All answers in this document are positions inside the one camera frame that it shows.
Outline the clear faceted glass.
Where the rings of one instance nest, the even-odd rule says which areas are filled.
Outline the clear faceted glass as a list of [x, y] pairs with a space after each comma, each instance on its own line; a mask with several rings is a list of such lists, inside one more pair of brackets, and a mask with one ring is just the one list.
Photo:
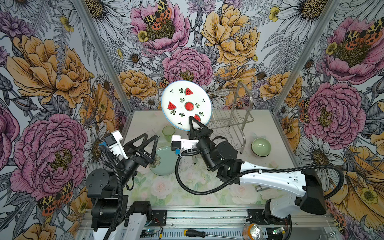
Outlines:
[[156, 136], [156, 135], [157, 135], [157, 133], [156, 133], [155, 131], [152, 131], [152, 130], [150, 130], [150, 131], [147, 131], [147, 132], [146, 132], [146, 134], [148, 135], [148, 138], [151, 138], [151, 137], [153, 137], [153, 136]]

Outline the pale green plate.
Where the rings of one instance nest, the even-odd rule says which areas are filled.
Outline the pale green plate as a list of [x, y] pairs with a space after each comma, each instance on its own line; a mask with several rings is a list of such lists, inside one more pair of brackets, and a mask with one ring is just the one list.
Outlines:
[[169, 176], [175, 172], [178, 155], [170, 146], [160, 147], [156, 151], [155, 162], [150, 165], [150, 170], [157, 176]]

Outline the white patterned plate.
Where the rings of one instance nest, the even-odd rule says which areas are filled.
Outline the white patterned plate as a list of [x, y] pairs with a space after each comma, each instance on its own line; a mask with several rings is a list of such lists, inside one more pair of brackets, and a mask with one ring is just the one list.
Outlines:
[[166, 119], [176, 128], [189, 131], [189, 117], [206, 125], [213, 107], [208, 94], [199, 85], [188, 81], [176, 81], [162, 92], [161, 107]]

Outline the steel two-tier dish rack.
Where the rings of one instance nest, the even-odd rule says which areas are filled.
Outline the steel two-tier dish rack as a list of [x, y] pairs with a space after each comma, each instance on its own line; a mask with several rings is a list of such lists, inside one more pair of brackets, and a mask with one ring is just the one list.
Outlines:
[[213, 109], [208, 127], [214, 131], [214, 137], [224, 137], [242, 154], [246, 146], [245, 126], [254, 121], [251, 114], [253, 98], [244, 83], [239, 83], [236, 90], [219, 90], [213, 93], [216, 97], [233, 94], [233, 101], [226, 109]]

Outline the light green ceramic bowl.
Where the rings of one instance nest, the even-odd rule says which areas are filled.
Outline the light green ceramic bowl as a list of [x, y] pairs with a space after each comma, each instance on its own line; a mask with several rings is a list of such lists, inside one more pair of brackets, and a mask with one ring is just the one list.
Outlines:
[[257, 138], [252, 142], [251, 149], [255, 155], [267, 157], [272, 151], [272, 145], [265, 138]]

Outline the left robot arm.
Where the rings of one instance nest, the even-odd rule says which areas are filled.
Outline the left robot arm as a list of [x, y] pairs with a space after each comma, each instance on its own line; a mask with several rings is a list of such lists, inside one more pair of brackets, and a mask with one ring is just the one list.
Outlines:
[[106, 166], [92, 171], [86, 181], [87, 196], [93, 202], [91, 228], [95, 240], [138, 240], [152, 220], [151, 203], [138, 201], [129, 206], [124, 188], [140, 166], [155, 162], [158, 139], [144, 133], [122, 145], [122, 134], [114, 131], [99, 145], [107, 158]]

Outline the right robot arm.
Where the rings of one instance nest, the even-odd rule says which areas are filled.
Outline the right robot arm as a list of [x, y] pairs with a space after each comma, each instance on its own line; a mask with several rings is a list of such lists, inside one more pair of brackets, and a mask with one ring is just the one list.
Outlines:
[[288, 193], [281, 200], [267, 200], [265, 218], [283, 219], [290, 214], [303, 211], [312, 215], [327, 212], [322, 184], [314, 169], [271, 169], [238, 159], [238, 152], [225, 137], [218, 137], [216, 144], [211, 139], [213, 130], [189, 117], [188, 137], [193, 141], [208, 171], [216, 172], [223, 183], [209, 194], [218, 192], [231, 184], [259, 185]]

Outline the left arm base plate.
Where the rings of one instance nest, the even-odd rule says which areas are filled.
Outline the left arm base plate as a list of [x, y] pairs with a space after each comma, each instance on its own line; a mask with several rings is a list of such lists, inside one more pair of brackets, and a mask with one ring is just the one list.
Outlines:
[[165, 227], [167, 224], [167, 210], [152, 210], [147, 226], [148, 227]]

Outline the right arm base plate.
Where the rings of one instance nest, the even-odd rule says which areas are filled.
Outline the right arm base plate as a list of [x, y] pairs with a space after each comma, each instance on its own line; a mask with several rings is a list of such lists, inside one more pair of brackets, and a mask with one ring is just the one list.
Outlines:
[[290, 224], [290, 218], [277, 218], [271, 214], [270, 211], [265, 209], [248, 209], [248, 221], [262, 226], [288, 226]]

